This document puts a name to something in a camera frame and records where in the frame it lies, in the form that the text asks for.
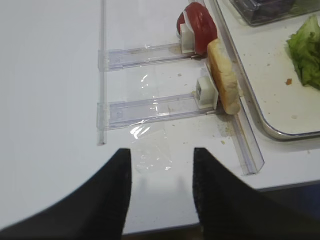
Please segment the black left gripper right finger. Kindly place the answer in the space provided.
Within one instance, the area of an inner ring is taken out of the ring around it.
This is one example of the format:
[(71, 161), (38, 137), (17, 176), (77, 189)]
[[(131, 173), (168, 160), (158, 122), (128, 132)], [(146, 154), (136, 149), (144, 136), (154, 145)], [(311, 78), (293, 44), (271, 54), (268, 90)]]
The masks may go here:
[(205, 240), (318, 240), (319, 220), (251, 188), (206, 148), (193, 151), (192, 193)]

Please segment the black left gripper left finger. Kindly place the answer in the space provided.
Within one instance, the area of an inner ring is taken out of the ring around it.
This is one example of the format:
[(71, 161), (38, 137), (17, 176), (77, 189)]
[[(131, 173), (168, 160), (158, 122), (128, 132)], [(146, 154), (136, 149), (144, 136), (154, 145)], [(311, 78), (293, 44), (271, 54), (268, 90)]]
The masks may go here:
[(132, 191), (131, 151), (118, 149), (78, 189), (0, 231), (2, 240), (120, 240)]

